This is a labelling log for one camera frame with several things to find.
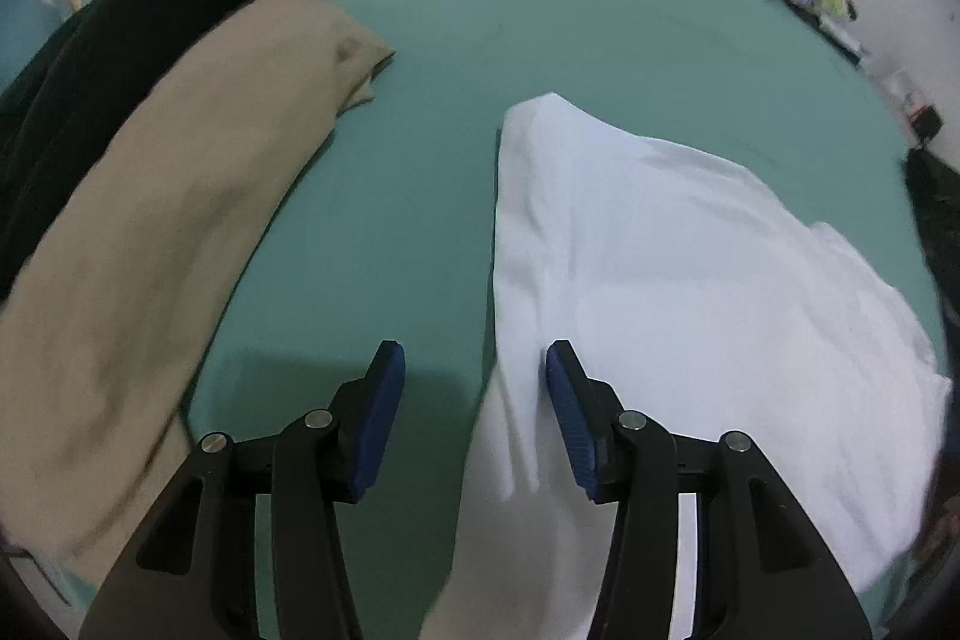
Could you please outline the black clothes pile at right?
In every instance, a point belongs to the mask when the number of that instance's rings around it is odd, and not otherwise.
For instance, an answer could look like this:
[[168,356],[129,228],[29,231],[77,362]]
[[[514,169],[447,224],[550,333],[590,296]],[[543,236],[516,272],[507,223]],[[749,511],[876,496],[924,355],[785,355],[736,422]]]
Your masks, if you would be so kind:
[[947,344],[958,347],[958,275],[960,275],[960,181],[957,170],[929,149],[908,151],[905,184],[921,247],[942,302]]

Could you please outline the beige garment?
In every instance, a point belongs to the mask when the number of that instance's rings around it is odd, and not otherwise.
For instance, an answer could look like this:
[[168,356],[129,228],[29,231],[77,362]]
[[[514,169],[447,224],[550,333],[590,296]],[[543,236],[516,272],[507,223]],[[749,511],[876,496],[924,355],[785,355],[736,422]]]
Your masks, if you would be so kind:
[[2,310],[2,526],[101,583],[189,455],[181,401],[338,115],[391,58],[332,0],[254,0],[130,110]]

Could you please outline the green bed sheet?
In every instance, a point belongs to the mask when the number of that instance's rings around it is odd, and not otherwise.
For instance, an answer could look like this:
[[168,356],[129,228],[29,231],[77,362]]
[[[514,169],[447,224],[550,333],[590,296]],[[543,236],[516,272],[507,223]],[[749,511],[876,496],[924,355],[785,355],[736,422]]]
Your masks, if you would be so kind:
[[337,0],[394,49],[302,174],[197,375],[195,431],[275,432],[400,342],[407,383],[376,486],[338,514],[363,632],[418,638],[451,576],[475,421],[496,362],[494,200],[512,106],[558,94],[635,136],[745,167],[850,242],[942,328],[859,71],[775,0]]

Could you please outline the black garment at left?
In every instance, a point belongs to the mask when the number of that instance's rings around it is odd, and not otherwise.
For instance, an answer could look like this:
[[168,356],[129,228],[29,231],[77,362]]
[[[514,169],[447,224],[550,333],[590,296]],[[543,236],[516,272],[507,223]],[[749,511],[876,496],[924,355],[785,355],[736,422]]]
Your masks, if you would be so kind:
[[2,284],[156,83],[251,0],[94,0],[2,94]]

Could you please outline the books and snacks pile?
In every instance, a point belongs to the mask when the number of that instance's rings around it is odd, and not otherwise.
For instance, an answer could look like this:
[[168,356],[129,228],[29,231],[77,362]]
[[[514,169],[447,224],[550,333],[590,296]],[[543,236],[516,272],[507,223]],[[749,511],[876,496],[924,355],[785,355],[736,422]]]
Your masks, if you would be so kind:
[[848,60],[854,68],[861,67],[867,58],[867,49],[851,31],[859,18],[853,0],[784,0],[797,18],[812,28],[828,46]]

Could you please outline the white hooded sweatshirt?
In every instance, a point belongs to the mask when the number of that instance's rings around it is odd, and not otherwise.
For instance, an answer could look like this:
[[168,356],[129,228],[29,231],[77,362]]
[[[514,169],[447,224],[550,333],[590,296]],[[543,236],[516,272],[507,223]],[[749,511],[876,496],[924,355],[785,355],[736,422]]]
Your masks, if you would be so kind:
[[544,357],[665,429],[747,432],[865,593],[921,528],[952,385],[907,299],[750,170],[556,94],[506,112],[496,362],[428,638],[581,638],[613,515],[574,482]]

